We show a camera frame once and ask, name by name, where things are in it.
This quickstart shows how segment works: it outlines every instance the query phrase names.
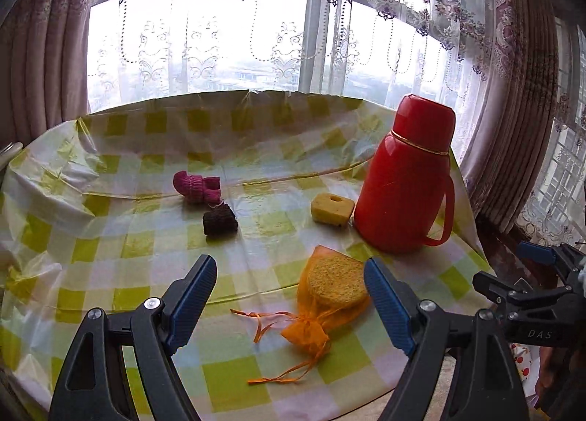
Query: plastic tablecloth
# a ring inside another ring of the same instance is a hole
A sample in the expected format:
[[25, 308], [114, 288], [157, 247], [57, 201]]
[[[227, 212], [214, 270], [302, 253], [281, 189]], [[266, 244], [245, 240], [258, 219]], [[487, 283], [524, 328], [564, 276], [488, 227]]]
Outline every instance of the plastic tablecloth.
[[[361, 261], [376, 250], [352, 227], [312, 221], [324, 191], [357, 199], [368, 159], [394, 112], [350, 98], [266, 92], [168, 97], [57, 126], [10, 164], [0, 195], [3, 362], [20, 396], [43, 417], [87, 310], [132, 310], [161, 296], [207, 253], [218, 283], [189, 344], [174, 356], [204, 420], [326, 420], [393, 388], [406, 358], [371, 307], [331, 334], [332, 350], [296, 384], [248, 385], [306, 356], [272, 329], [231, 314], [295, 312], [296, 284], [317, 244]], [[238, 234], [203, 234], [206, 207], [172, 186], [179, 170], [220, 176]], [[440, 247], [379, 254], [394, 275], [445, 310], [487, 304], [471, 279], [489, 270], [458, 166], [453, 232]], [[439, 237], [442, 211], [432, 229]], [[152, 419], [132, 349], [127, 372], [141, 420]]]

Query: orange mesh bag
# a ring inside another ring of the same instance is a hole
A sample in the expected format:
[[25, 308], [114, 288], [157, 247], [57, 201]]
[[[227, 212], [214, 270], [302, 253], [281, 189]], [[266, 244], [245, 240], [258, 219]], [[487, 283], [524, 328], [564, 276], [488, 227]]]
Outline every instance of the orange mesh bag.
[[[232, 313], [255, 317], [258, 328], [254, 343], [274, 324], [290, 321], [281, 331], [289, 342], [305, 351], [311, 358], [288, 369], [276, 378], [261, 378], [248, 383], [291, 383], [301, 379], [323, 357], [330, 347], [327, 333], [350, 322], [360, 315], [370, 303], [364, 285], [364, 264], [323, 245], [318, 245], [305, 265], [297, 287], [298, 315], [290, 312], [274, 314], [249, 314], [232, 310]], [[282, 315], [286, 320], [272, 322], [265, 327], [262, 317]], [[297, 378], [285, 378], [289, 373], [305, 367]]]

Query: dark brown knitted item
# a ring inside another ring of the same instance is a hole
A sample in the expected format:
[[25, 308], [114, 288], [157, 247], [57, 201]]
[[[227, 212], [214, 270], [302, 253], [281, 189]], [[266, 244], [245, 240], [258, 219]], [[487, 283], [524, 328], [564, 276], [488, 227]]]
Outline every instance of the dark brown knitted item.
[[203, 213], [203, 233], [206, 236], [221, 236], [238, 231], [236, 216], [226, 203]]

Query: brown curtain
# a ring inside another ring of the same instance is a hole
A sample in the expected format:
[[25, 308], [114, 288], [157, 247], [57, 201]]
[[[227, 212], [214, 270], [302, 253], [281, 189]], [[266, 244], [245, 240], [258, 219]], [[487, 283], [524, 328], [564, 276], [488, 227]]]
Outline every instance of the brown curtain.
[[494, 0], [489, 91], [462, 161], [475, 214], [508, 232], [541, 168], [556, 111], [558, 56], [550, 0]]
[[18, 0], [0, 28], [0, 147], [87, 113], [90, 0]]

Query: red thermos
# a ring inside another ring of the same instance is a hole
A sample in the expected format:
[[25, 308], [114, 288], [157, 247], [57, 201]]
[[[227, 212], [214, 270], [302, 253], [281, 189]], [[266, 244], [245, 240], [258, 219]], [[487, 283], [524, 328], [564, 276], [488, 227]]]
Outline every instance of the red thermos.
[[[356, 203], [355, 226], [368, 243], [384, 252], [405, 253], [448, 240], [454, 206], [449, 145], [455, 123], [450, 107], [417, 95], [403, 97]], [[444, 195], [443, 234], [432, 239], [427, 234]]]

